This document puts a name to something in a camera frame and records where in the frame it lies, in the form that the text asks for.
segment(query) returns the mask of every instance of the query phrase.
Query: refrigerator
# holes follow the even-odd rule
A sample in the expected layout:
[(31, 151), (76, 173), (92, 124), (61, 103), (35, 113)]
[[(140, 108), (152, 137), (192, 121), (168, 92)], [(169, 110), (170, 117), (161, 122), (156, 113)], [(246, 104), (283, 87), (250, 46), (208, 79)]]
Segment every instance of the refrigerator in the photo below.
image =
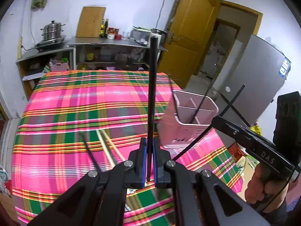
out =
[[(218, 92), (230, 101), (245, 84), (233, 106), (252, 126), (274, 100), (289, 70), (290, 61), (279, 50), (258, 36), (251, 35), (237, 67), (227, 76)], [(221, 97), (216, 100), (216, 104), (219, 112), (227, 105)], [(232, 109), (228, 110), (224, 117), (246, 127)], [(234, 142), (234, 139), (227, 135), (221, 132), (218, 134), (226, 147)]]

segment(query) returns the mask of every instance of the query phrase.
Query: screw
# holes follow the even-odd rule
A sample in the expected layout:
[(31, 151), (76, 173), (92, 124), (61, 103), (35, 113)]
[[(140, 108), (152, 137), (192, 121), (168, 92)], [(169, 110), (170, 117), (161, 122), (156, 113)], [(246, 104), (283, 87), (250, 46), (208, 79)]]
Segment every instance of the screw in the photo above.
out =
[(91, 170), (91, 171), (88, 172), (88, 175), (90, 177), (96, 177), (97, 176), (97, 171), (96, 170)]
[(131, 167), (133, 164), (134, 164), (134, 163), (133, 163), (132, 161), (130, 161), (130, 160), (127, 160), (127, 161), (124, 162), (124, 165), (125, 165), (126, 167)]
[(203, 171), (202, 171), (202, 175), (203, 175), (203, 176), (210, 177), (211, 174), (212, 174), (212, 172), (209, 171), (209, 170), (203, 170)]
[(168, 165), (169, 167), (174, 167), (176, 165), (176, 162), (173, 160), (169, 160), (166, 162), (166, 165)]

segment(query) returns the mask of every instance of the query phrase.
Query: stainless steel pot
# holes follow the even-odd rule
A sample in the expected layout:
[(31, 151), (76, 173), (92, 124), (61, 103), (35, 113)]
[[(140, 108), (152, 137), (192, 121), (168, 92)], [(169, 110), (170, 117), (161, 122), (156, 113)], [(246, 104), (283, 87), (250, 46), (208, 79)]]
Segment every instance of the stainless steel pot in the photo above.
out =
[(57, 23), (54, 20), (51, 21), (50, 24), (45, 25), (43, 29), (43, 40), (53, 40), (61, 37), (62, 30), (62, 24)]
[(165, 43), (165, 41), (167, 39), (167, 32), (166, 31), (161, 31), (161, 30), (152, 28), (151, 32), (154, 33), (154, 34), (162, 35), (161, 40), (160, 40), (160, 45), (163, 45)]

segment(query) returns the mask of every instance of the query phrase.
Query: door handle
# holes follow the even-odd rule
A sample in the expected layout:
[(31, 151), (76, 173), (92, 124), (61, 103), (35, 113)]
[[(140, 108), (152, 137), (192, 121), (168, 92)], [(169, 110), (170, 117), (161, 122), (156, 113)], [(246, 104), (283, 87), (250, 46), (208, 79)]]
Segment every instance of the door handle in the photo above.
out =
[(170, 34), (170, 41), (168, 44), (171, 44), (173, 41), (177, 41), (176, 37), (175, 37), (175, 33), (172, 31)]

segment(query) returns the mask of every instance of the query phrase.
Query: human hand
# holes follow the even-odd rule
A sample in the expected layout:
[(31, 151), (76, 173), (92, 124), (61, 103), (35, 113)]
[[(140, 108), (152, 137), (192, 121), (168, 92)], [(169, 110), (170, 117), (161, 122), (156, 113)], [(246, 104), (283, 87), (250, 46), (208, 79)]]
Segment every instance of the human hand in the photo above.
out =
[[(248, 188), (245, 191), (245, 199), (247, 202), (251, 204), (255, 204), (257, 201), (262, 201), (264, 198), (264, 193), (267, 194), (277, 194), (286, 181), (268, 181), (265, 185), (263, 184), (262, 177), (262, 164), (259, 163), (255, 167), (255, 172), (252, 176), (252, 179), (248, 183)], [(264, 210), (265, 213), (270, 213), (271, 211), (277, 209), (283, 203), (286, 193), (287, 193), (288, 185), (285, 189), (272, 201), (272, 203)]]

